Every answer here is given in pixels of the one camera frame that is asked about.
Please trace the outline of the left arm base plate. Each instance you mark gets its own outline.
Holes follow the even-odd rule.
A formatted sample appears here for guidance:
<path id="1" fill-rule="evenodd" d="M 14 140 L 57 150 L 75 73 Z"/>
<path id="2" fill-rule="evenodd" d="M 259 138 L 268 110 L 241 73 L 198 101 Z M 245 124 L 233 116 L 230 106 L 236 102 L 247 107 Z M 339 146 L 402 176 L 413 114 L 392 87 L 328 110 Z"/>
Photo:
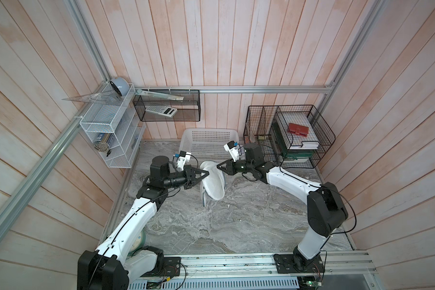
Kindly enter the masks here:
<path id="1" fill-rule="evenodd" d="M 176 277 L 181 274 L 181 258 L 166 257 L 162 258 L 155 268 L 143 274 L 141 277 Z"/>

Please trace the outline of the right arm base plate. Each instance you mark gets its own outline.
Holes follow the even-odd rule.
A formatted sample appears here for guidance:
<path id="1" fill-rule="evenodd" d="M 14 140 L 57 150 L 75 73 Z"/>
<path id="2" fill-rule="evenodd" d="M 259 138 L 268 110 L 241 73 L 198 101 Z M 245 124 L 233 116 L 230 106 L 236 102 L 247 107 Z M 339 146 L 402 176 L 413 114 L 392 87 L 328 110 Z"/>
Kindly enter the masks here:
<path id="1" fill-rule="evenodd" d="M 323 274 L 325 270 L 320 254 L 310 260 L 298 254 L 274 254 L 273 258 L 279 274 Z"/>

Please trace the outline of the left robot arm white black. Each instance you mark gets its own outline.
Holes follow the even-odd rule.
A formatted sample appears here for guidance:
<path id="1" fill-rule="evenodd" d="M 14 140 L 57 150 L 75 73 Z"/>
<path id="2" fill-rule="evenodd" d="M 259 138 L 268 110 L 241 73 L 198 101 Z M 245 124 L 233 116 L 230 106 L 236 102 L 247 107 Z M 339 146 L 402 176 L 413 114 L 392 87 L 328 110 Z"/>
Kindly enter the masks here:
<path id="1" fill-rule="evenodd" d="M 171 189 L 190 189 L 208 176 L 208 171 L 191 165 L 171 170 L 166 156 L 153 158 L 150 174 L 128 214 L 95 251 L 85 251 L 79 258 L 77 289 L 125 290 L 131 280 L 161 269 L 163 252 L 155 247 L 129 257 L 134 242 L 168 198 Z"/>

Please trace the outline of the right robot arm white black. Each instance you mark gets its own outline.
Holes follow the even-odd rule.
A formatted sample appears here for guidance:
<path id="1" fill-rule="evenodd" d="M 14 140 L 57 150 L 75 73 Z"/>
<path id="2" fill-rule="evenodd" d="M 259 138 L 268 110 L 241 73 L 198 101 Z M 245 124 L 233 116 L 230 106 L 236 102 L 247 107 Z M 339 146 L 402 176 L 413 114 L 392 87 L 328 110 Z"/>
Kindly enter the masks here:
<path id="1" fill-rule="evenodd" d="M 348 210 L 330 182 L 320 184 L 296 176 L 274 162 L 265 161 L 262 148 L 256 143 L 239 146 L 230 141 L 224 149 L 231 158 L 217 168 L 227 175 L 251 173 L 256 181 L 275 186 L 307 205 L 308 229 L 292 254 L 275 254 L 279 274 L 314 273 L 325 269 L 321 265 L 321 249 L 348 218 Z"/>

